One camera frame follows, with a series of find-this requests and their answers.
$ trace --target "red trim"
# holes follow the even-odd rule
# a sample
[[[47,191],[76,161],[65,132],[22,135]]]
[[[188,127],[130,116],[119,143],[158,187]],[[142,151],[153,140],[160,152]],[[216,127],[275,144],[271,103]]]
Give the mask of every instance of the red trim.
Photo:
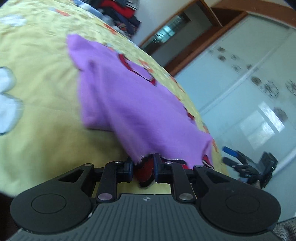
[[[195,119],[195,117],[194,117],[192,114],[190,114],[189,112],[187,112],[187,115],[188,115],[188,117],[189,117],[190,119],[192,119],[192,120]]]
[[[112,1],[112,0],[104,0],[101,3],[101,5],[98,7],[111,7],[116,12],[118,12],[119,14],[121,14],[122,16],[124,16],[126,18],[131,18],[135,13],[134,9],[131,9],[128,6],[122,7],[118,3],[116,3],[115,1]]]
[[[208,168],[211,168],[214,170],[214,167],[212,166],[210,160],[209,160],[209,157],[207,155],[204,155],[202,157],[202,163],[205,167],[208,167]]]
[[[189,169],[189,167],[186,164],[181,164],[183,169]]]
[[[153,158],[149,158],[145,161],[141,168],[134,168],[133,174],[136,179],[140,182],[146,182],[152,176],[153,170]]]
[[[128,62],[126,60],[128,60],[123,54],[118,54],[119,60],[122,62],[122,64],[129,70],[132,71],[133,73],[137,74],[138,76],[142,77],[143,79],[149,81],[151,84],[153,84],[154,86],[156,85],[156,79],[152,76],[152,74],[150,74],[150,72],[144,68],[147,73],[151,76],[151,79],[146,79],[145,77],[143,77],[142,75],[140,75],[137,71],[134,71],[132,69],[132,67],[128,64]]]

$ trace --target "window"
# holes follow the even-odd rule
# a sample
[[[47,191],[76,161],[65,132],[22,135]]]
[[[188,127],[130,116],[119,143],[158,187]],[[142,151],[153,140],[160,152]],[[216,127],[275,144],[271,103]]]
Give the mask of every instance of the window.
[[[156,34],[154,34],[142,47],[149,55],[154,53],[160,46],[167,42],[172,36],[179,32],[191,20],[185,13],[176,15]]]

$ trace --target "red fabric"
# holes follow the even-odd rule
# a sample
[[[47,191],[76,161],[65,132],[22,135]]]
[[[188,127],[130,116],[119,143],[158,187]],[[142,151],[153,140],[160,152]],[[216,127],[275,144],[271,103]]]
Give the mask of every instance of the red fabric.
[[[135,10],[129,7],[121,7],[118,3],[112,0],[104,0],[98,7],[111,7],[126,18],[131,18],[135,13]]]
[[[135,168],[133,171],[134,176],[140,182],[146,182],[152,176],[153,170],[153,158],[149,158],[145,161],[141,168]]]
[[[134,71],[132,67],[128,64],[126,60],[128,60],[123,54],[119,54],[119,60],[122,62],[122,64],[129,70],[132,71],[133,73],[137,74],[138,76],[142,77],[143,79],[149,81],[151,84],[156,85],[156,79],[150,74],[150,72],[145,68],[145,70],[150,74],[151,79],[146,79],[142,75],[140,75],[137,71]]]
[[[187,111],[187,116],[188,116],[190,119],[195,120],[195,117],[194,117],[192,114],[190,114],[186,108],[185,108],[185,110]]]
[[[166,160],[166,159],[162,159],[162,161],[177,162],[177,160]],[[186,164],[181,163],[181,166],[184,169],[189,169],[189,167]],[[142,163],[140,164],[140,167],[135,166],[133,170],[133,174],[140,184],[145,183],[145,186],[148,186],[154,179],[154,178],[153,179],[151,178],[151,176],[153,175],[153,157],[150,156],[147,159],[143,159]]]
[[[211,168],[211,169],[214,170],[214,167],[212,166],[212,164],[211,164],[211,162],[210,162],[210,160],[209,160],[209,158],[208,158],[207,155],[204,155],[204,156],[203,156],[203,158],[202,158],[202,163],[203,163],[203,165],[204,165],[205,167],[208,167],[208,168]]]

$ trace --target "bed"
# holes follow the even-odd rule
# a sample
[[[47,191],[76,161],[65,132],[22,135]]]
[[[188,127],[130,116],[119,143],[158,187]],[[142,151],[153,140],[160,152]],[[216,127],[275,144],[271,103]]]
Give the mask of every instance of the bed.
[[[103,167],[127,154],[112,132],[88,130],[80,120],[78,70],[68,56],[66,36],[100,42],[148,69],[185,105],[207,131],[188,95],[152,57],[70,0],[9,0],[0,8],[0,66],[10,69],[22,114],[0,136],[0,192],[15,196],[84,163]],[[227,174],[213,142],[214,168]],[[121,183],[120,192],[169,193],[167,184],[140,189]]]

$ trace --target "round pad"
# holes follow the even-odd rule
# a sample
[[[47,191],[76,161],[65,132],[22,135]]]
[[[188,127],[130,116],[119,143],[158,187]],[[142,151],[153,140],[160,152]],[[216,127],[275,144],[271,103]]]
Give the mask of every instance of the round pad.
[[[16,224],[33,233],[53,234],[79,225],[92,205],[75,183],[48,182],[18,195],[10,212]]]
[[[213,185],[202,198],[200,209],[212,224],[237,234],[265,232],[281,214],[272,195],[241,182]]]
[[[57,194],[43,194],[35,198],[32,202],[32,208],[43,214],[56,213],[66,206],[66,199]]]

